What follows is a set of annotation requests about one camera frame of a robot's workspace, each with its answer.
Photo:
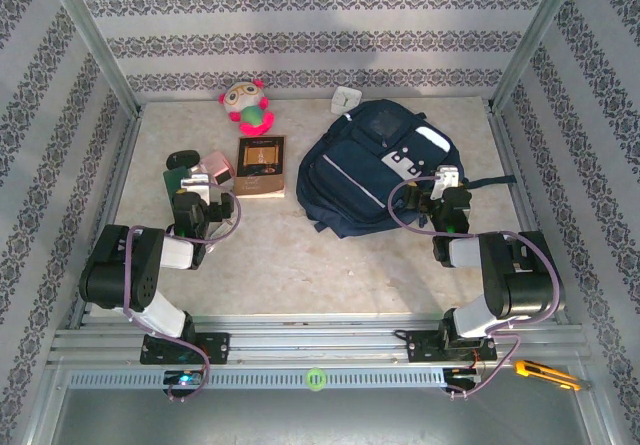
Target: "stuffed toy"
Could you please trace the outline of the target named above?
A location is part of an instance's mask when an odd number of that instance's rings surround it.
[[[249,137],[262,135],[271,128],[276,117],[267,112],[269,99],[264,96],[261,80],[237,82],[218,97],[233,122],[240,122],[238,128]]]

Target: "green ring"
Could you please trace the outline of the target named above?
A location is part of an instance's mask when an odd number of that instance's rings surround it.
[[[307,387],[312,392],[319,392],[327,386],[327,374],[320,368],[312,368],[307,373]]]

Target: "white object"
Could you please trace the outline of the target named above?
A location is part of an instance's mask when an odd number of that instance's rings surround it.
[[[438,179],[433,185],[431,200],[442,198],[442,192],[444,192],[446,188],[460,186],[460,172],[458,172],[458,167],[440,165],[436,172],[436,177],[438,177]]]
[[[225,219],[222,221],[222,223],[220,223],[220,225],[218,225],[218,228],[216,228],[215,230],[213,230],[212,232],[209,233],[209,236],[207,237],[207,240],[213,240],[215,238],[221,237],[222,235],[224,235],[225,233],[227,233],[229,230],[231,230],[231,227],[233,227],[233,224],[235,223],[235,221],[238,219],[238,214],[236,212],[233,213],[233,219]],[[215,243],[207,243],[207,245],[205,246],[205,249],[207,250],[207,253],[211,253],[213,252],[213,250],[216,248],[216,244]]]
[[[122,308],[115,308],[114,310],[122,313]],[[131,313],[137,320],[158,333],[173,338],[178,338],[182,335],[186,315],[182,310],[178,310],[171,305],[169,300],[164,298],[164,295],[158,290],[156,290],[156,294],[153,296],[149,306],[142,312],[131,310]]]
[[[456,238],[449,242],[449,261],[454,268],[480,268],[478,238]]]
[[[188,192],[196,192],[209,205],[211,203],[211,190],[208,173],[194,173],[190,178],[180,180],[180,186]]]
[[[331,99],[331,113],[342,115],[356,108],[362,99],[362,92],[355,88],[338,87]]]
[[[408,148],[404,148],[402,152],[391,152],[382,157],[382,163],[400,175],[403,180],[411,180],[420,176],[420,170],[416,169],[415,163],[408,157],[402,156],[408,151]]]
[[[164,237],[160,266],[185,270],[191,266],[193,243],[176,238]]]
[[[528,316],[512,317],[509,320],[525,320]],[[487,328],[506,322],[498,320],[487,307],[484,295],[473,302],[453,311],[453,323],[458,335],[463,338],[479,338],[487,336]]]
[[[431,130],[429,127],[418,127],[416,128],[416,133],[422,135],[436,147],[444,150],[445,153],[449,153],[449,150],[451,150],[451,144],[447,142],[442,135],[440,135],[435,130]]]

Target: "striped wall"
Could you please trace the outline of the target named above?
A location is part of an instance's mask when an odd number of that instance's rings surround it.
[[[85,1],[146,102],[246,78],[272,98],[490,98],[541,0]]]
[[[22,437],[129,123],[59,0],[1,0],[0,444]]]
[[[619,443],[640,443],[639,19],[638,0],[564,0],[502,110]]]

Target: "brown book cover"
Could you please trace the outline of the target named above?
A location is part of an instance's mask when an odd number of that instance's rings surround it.
[[[243,137],[233,193],[238,197],[284,197],[284,137]]]

